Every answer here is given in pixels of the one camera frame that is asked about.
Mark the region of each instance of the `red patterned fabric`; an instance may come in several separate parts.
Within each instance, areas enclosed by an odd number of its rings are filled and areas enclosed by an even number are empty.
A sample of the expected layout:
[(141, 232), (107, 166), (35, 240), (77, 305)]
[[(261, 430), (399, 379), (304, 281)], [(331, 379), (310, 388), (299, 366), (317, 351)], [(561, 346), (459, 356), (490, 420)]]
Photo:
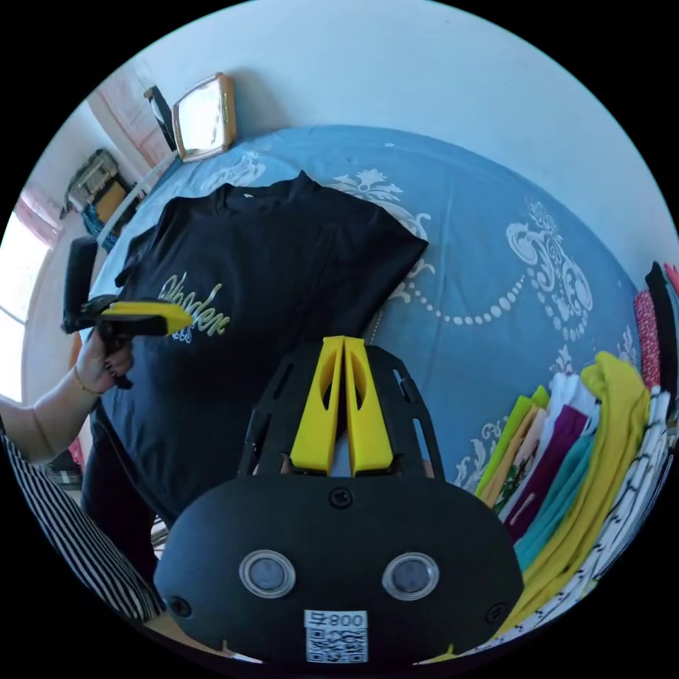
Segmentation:
[(660, 345), (653, 300), (648, 290), (634, 298), (634, 313), (637, 315), (639, 345), (642, 348), (642, 378), (650, 389), (660, 385)]

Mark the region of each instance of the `sticker label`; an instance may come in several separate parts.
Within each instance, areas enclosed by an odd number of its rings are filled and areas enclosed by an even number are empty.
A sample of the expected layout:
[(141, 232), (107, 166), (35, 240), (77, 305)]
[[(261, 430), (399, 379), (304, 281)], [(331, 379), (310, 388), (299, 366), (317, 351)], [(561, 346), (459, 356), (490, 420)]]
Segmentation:
[(305, 610), (304, 627), (307, 662), (368, 662), (367, 611)]

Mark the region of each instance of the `yellow shirt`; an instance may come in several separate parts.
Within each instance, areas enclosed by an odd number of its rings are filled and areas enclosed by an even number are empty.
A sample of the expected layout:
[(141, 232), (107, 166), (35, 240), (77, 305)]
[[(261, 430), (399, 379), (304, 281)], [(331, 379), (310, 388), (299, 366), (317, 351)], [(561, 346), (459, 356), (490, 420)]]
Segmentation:
[(523, 418), (523, 422), (521, 422), (521, 424), (518, 426), (516, 433), (509, 442), (504, 457), (493, 474), (493, 478), (490, 480), (490, 483), (481, 491), (479, 499), (483, 500), (483, 502), (488, 507), (490, 507), (490, 509), (493, 509), (495, 502), (500, 495), (500, 491), (502, 490), (502, 486), (504, 486), (504, 482), (507, 480), (507, 474), (509, 474), (511, 464), (514, 462), (514, 458), (516, 457), (516, 454), (518, 453), (518, 450), (521, 447), (521, 444), (523, 443), (523, 440), (526, 437), (526, 434), (528, 433), (528, 430), (533, 424), (535, 416), (539, 411), (540, 408), (537, 405), (530, 406), (528, 414)]
[(637, 371), (601, 352), (581, 379), (601, 401), (587, 476), (570, 512), (524, 573), (526, 587), (498, 634), (532, 615), (573, 577), (592, 549), (642, 442), (650, 394)]

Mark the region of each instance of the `screw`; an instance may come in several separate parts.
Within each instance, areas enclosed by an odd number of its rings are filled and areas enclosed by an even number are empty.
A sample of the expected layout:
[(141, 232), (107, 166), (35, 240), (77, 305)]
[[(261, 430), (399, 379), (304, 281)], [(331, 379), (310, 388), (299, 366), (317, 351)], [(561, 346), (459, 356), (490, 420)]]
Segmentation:
[(170, 602), (170, 608), (179, 617), (189, 617), (191, 615), (191, 607), (180, 596), (173, 596)]
[(500, 621), (500, 619), (505, 617), (506, 611), (506, 604), (496, 603), (494, 606), (491, 606), (488, 609), (488, 613), (486, 613), (486, 622), (494, 625), (496, 622)]
[(346, 509), (352, 502), (352, 494), (346, 488), (335, 488), (330, 491), (330, 504), (335, 509)]

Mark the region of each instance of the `black device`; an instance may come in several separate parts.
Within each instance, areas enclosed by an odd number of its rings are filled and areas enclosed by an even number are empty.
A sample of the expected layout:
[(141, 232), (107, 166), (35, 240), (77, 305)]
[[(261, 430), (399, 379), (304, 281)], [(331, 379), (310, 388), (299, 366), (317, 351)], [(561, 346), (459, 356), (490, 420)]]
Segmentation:
[[(330, 475), (342, 394), (351, 477)], [(283, 360), (237, 478), (184, 510), (154, 581), (186, 634), (211, 648), (345, 674), (468, 651), (523, 591), (501, 522), (445, 481), (403, 363), (349, 337)]]
[[(187, 327), (193, 318), (178, 304), (162, 300), (119, 301), (116, 295), (89, 299), (97, 241), (90, 236), (71, 243), (64, 285), (62, 329), (68, 335), (96, 327), (104, 341), (107, 356), (137, 335), (164, 336)], [(130, 389), (125, 376), (116, 377), (116, 386)]]
[(161, 132), (165, 137), (165, 141), (168, 142), (170, 150), (176, 151), (177, 144), (175, 143), (175, 135), (173, 131), (172, 110), (168, 106), (168, 103), (165, 101), (165, 98), (156, 85), (146, 90), (146, 92), (144, 92), (144, 96), (151, 104), (153, 116), (158, 121), (158, 126), (161, 128)]

